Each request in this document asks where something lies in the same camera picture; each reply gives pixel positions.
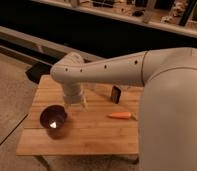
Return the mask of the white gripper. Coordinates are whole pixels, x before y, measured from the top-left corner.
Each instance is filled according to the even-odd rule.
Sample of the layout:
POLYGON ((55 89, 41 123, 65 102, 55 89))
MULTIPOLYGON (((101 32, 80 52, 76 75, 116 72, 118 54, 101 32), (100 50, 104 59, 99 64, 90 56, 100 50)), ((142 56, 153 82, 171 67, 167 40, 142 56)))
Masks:
POLYGON ((84 91, 80 83, 67 83, 62 85, 63 99, 66 103, 66 109, 71 107, 71 104, 80 103, 81 107, 87 109, 87 102, 84 101, 84 91))

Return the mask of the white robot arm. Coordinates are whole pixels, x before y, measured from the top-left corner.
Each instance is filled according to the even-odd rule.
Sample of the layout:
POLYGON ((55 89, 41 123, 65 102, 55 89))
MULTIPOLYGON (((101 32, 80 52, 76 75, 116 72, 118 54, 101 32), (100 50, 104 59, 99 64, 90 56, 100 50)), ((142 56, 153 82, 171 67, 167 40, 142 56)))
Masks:
POLYGON ((141 171, 197 171, 197 49, 148 50, 86 63, 71 52, 51 77, 68 105, 83 99, 83 82, 143 89, 138 120, 141 171))

